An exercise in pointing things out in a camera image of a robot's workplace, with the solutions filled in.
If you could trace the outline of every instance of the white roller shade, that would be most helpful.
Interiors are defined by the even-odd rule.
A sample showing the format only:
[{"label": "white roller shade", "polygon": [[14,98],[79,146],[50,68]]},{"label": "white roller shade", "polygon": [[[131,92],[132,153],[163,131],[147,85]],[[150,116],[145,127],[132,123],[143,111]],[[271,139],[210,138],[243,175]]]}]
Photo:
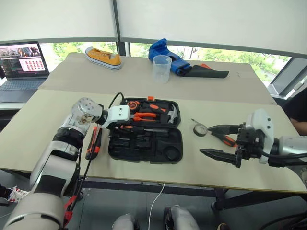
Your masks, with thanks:
[{"label": "white roller shade", "polygon": [[120,36],[307,54],[307,0],[117,0]]},{"label": "white roller shade", "polygon": [[112,0],[1,0],[0,41],[117,37]]}]

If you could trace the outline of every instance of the white table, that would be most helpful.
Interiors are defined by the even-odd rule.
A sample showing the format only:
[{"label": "white table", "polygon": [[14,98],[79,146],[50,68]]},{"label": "white table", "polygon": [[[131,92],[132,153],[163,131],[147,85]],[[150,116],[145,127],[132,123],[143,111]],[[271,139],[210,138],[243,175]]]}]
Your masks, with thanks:
[{"label": "white table", "polygon": [[40,89],[93,92],[141,97],[276,104],[250,64],[189,61],[193,66],[206,63],[215,70],[228,70],[225,79],[179,77],[173,73],[167,84],[152,78],[152,63],[144,57],[121,57],[120,70],[93,64],[81,53],[70,53],[50,74]]},{"label": "white table", "polygon": [[[108,106],[114,95],[85,92],[38,90],[13,120],[0,133],[0,168],[31,171],[52,140],[58,127],[69,114],[72,105],[81,97],[92,98]],[[103,144],[98,157],[92,162],[88,176],[176,184],[191,184],[235,189],[306,192],[300,178],[287,168],[274,168],[258,163],[258,159],[242,161],[240,169],[231,164],[215,161],[201,154],[200,148],[221,149],[234,153],[216,137],[203,138],[193,134],[191,118],[205,125],[241,124],[248,114],[263,108],[275,123],[275,136],[297,136],[297,132],[276,105],[255,103],[226,103],[201,100],[175,100],[179,104],[183,137],[183,158],[175,165],[132,163],[112,159],[108,152],[108,131],[103,134]],[[86,150],[91,130],[84,139]],[[82,159],[81,174],[87,161]]]}]

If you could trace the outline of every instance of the laptop screen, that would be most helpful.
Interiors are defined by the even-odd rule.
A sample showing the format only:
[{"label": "laptop screen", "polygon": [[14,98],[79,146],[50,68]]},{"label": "laptop screen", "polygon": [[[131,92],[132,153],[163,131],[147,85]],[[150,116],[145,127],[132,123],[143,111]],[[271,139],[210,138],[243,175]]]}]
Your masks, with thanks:
[{"label": "laptop screen", "polygon": [[49,71],[38,42],[0,44],[2,74],[9,79],[46,78]]}]

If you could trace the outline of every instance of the laptop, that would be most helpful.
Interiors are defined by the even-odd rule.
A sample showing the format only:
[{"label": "laptop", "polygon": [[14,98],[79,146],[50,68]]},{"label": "laptop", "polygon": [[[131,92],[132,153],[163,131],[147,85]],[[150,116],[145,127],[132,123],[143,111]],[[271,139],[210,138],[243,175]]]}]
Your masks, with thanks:
[{"label": "laptop", "polygon": [[28,101],[48,75],[38,41],[0,44],[0,103]]}]

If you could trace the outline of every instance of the plastic cup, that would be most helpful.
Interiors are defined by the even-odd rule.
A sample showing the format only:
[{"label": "plastic cup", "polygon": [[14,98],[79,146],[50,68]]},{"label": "plastic cup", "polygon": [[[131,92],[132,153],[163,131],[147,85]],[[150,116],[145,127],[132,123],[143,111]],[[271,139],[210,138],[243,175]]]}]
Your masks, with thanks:
[{"label": "plastic cup", "polygon": [[169,79],[172,59],[166,55],[157,55],[153,58],[153,79],[157,83],[166,84]]}]

